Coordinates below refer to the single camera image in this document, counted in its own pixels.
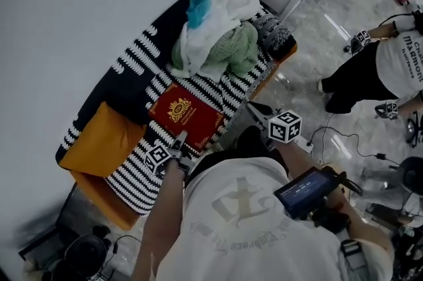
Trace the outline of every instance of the orange pillow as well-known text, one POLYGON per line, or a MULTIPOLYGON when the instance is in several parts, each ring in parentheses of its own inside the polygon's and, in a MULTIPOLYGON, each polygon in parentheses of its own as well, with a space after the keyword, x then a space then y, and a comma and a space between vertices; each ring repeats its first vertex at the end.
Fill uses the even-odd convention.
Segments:
POLYGON ((134 124, 103 101, 59 165, 108 177, 126 160, 146 129, 147 125, 134 124))

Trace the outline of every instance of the white t-shirt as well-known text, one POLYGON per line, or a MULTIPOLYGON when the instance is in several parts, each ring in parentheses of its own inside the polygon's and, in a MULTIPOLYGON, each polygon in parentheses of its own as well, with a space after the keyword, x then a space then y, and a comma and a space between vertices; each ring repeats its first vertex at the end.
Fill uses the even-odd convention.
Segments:
MULTIPOLYGON (((340 281, 340 241, 311 221, 294 221, 273 192, 287 184, 269 158, 223 161, 186 190, 180 236, 157 280, 340 281)), ((388 281, 392 261, 379 246, 362 244, 371 280, 388 281)))
POLYGON ((377 47, 376 68, 382 84, 398 98, 423 90, 423 35, 415 30, 414 17, 395 21, 396 38, 377 47))

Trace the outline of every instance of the blue cloth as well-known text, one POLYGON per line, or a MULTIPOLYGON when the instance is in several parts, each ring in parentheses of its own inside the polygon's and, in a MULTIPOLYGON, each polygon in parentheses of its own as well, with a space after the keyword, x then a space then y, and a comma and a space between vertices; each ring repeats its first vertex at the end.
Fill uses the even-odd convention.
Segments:
POLYGON ((211 3, 212 0, 190 0, 190 6, 186 10, 188 28, 195 29, 201 25, 210 10, 211 3))

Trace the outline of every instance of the white wall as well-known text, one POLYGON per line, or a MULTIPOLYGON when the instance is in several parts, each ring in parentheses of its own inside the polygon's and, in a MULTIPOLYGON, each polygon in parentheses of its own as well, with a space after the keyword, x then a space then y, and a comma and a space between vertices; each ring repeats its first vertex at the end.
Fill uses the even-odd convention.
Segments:
POLYGON ((120 52, 176 0, 0 0, 0 266, 51 224, 73 184, 65 129, 120 52))

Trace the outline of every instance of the wrist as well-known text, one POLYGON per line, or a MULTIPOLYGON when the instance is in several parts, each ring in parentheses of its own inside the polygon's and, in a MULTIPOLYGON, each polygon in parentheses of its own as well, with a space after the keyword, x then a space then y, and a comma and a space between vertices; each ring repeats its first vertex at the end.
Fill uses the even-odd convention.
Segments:
POLYGON ((179 168, 178 160, 170 159, 167 165, 168 167, 166 169, 165 176, 171 175, 173 178, 180 179, 182 181, 185 180, 186 173, 182 169, 179 168))
POLYGON ((291 151, 296 144, 293 141, 288 143, 274 141, 274 146, 278 151, 291 151))

